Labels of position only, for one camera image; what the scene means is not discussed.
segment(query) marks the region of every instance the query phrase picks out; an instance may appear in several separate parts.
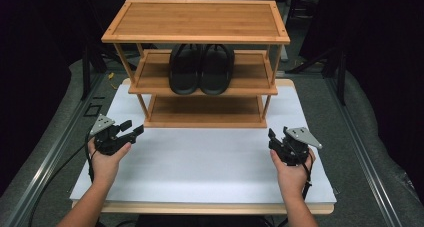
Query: metal rail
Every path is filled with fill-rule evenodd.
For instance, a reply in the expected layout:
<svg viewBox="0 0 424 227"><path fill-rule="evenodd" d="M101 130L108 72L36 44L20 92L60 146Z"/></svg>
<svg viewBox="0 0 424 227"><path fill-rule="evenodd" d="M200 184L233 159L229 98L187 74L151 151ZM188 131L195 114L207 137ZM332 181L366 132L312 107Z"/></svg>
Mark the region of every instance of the metal rail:
<svg viewBox="0 0 424 227"><path fill-rule="evenodd" d="M346 126L349 129L349 132L354 141L354 151L356 156L358 157L359 163L364 171L365 177L368 180L368 184L371 187L371 191L374 194L374 197L377 201L377 204L380 208L381 213L383 214L384 220L387 223L387 226L400 227L402 223L400 222L396 211L390 202L390 199L386 193L386 190L381 182L380 177L378 176L377 171L374 168L374 165L368 155L368 152L364 146L364 143L361 140L361 137L358 133L358 130L353 123L353 120L349 114L349 111L346 106L343 106L336 95L336 84L333 79L325 79L327 87L329 88L329 92L334 98L334 102L336 103L340 113L343 116L343 119L346 123Z"/></svg>
<svg viewBox="0 0 424 227"><path fill-rule="evenodd" d="M93 77L93 89L88 94L87 99L91 99L91 97L94 95L103 77L104 75L101 74L95 75ZM25 221L27 221L29 214L31 213L31 210L35 204L35 201L40 195L41 190L46 185L48 179L52 175L53 170L59 162L59 159L62 156L65 147L67 146L67 143L78 121L79 116L84 113L83 111L88 107L88 105L89 101L79 102L77 108L75 109L75 112L72 114L71 120L67 128L59 135L58 139L53 143L52 148L50 149L40 168L36 172L28 188L22 195L22 198L16 205L5 226L24 226L26 224Z"/></svg>

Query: shoe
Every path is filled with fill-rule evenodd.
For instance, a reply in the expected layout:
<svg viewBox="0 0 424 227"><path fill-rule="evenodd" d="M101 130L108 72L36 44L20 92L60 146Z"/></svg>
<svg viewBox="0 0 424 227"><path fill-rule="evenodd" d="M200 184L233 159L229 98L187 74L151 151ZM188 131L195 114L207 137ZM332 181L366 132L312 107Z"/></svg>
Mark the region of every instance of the shoe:
<svg viewBox="0 0 424 227"><path fill-rule="evenodd" d="M174 93L188 95L196 91L202 49L199 44L181 44L172 49L169 58L169 86Z"/></svg>
<svg viewBox="0 0 424 227"><path fill-rule="evenodd" d="M222 94L230 84L233 68L233 49L222 44L206 45L201 62L199 88L208 95Z"/></svg>

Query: black cable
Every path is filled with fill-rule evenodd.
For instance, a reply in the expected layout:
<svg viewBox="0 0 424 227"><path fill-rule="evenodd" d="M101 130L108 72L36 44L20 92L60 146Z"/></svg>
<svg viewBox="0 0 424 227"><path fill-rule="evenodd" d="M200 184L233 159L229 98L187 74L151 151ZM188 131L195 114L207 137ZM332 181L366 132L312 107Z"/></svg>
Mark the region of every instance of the black cable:
<svg viewBox="0 0 424 227"><path fill-rule="evenodd" d="M137 220L125 220L125 221L122 221L121 223L119 223L118 225L116 225L116 227L121 227L121 226L124 226L126 224L137 224Z"/></svg>
<svg viewBox="0 0 424 227"><path fill-rule="evenodd" d="M314 165L314 159L312 158L311 153L308 153L311 157L311 168L309 169L309 180L305 183L305 187L303 188L302 197L303 199L306 199L306 194L308 193L309 187L312 186L311 184L311 172L312 172L312 166Z"/></svg>
<svg viewBox="0 0 424 227"><path fill-rule="evenodd" d="M259 218L259 219L260 219L260 220L262 220L266 226L268 226L268 227L274 227L274 225L273 225L273 224L271 224L271 222L269 222L269 221L265 218L265 216L262 216L262 217L261 217L261 218Z"/></svg>
<svg viewBox="0 0 424 227"><path fill-rule="evenodd" d="M285 220L283 220L283 222L281 222L278 227L282 227L284 225L286 225L289 222L289 218L286 218Z"/></svg>
<svg viewBox="0 0 424 227"><path fill-rule="evenodd" d="M86 137L85 137L85 142L88 143L88 135L86 135ZM85 158L87 159L87 162L88 162L88 175L90 176L91 183L93 183L94 170L93 170L93 164L91 162L91 157L90 157L90 152L88 150L88 147L85 149Z"/></svg>
<svg viewBox="0 0 424 227"><path fill-rule="evenodd" d="M272 220L272 226L275 226L274 216L272 216L272 215L271 215L271 220Z"/></svg>
<svg viewBox="0 0 424 227"><path fill-rule="evenodd" d="M56 172L47 180L46 185L44 185L43 189L41 190L40 194L38 195L34 206L32 207L31 210L31 215L29 217L29 221L28 221L28 226L31 227L32 226L32 221L34 219L34 215L35 215L35 210L37 209L37 206L41 200L41 197L43 196L44 192L46 191L47 187L50 185L50 183L53 181L53 179L57 176L57 174L86 146L87 141L81 145L81 147L79 147L72 155L71 157L69 157L65 163L63 163L57 170Z"/></svg>

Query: middle shelf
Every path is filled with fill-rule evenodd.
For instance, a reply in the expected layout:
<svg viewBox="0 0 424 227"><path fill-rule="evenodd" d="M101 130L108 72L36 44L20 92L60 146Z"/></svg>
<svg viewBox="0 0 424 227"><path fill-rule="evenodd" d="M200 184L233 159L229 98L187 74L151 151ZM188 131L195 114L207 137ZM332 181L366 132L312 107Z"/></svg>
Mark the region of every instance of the middle shelf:
<svg viewBox="0 0 424 227"><path fill-rule="evenodd" d="M277 95L272 83L273 71L266 50L235 50L233 75L221 95ZM169 87L169 56L171 50L147 49L134 73L130 94L175 96ZM199 89L191 95L205 95Z"/></svg>

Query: shelf board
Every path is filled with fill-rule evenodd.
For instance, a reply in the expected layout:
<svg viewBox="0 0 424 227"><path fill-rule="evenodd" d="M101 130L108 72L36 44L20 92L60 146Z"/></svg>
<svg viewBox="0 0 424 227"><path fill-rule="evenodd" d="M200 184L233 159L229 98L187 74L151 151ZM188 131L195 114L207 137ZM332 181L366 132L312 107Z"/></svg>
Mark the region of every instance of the shelf board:
<svg viewBox="0 0 424 227"><path fill-rule="evenodd" d="M145 127L266 128L261 96L152 95Z"/></svg>
<svg viewBox="0 0 424 227"><path fill-rule="evenodd" d="M169 87L171 50L148 49L134 73L131 94L177 95ZM236 50L233 76L221 95L277 95L272 82L272 69L265 50ZM204 95L200 89L192 95Z"/></svg>
<svg viewBox="0 0 424 227"><path fill-rule="evenodd" d="M104 43L289 44L275 1L126 0Z"/></svg>

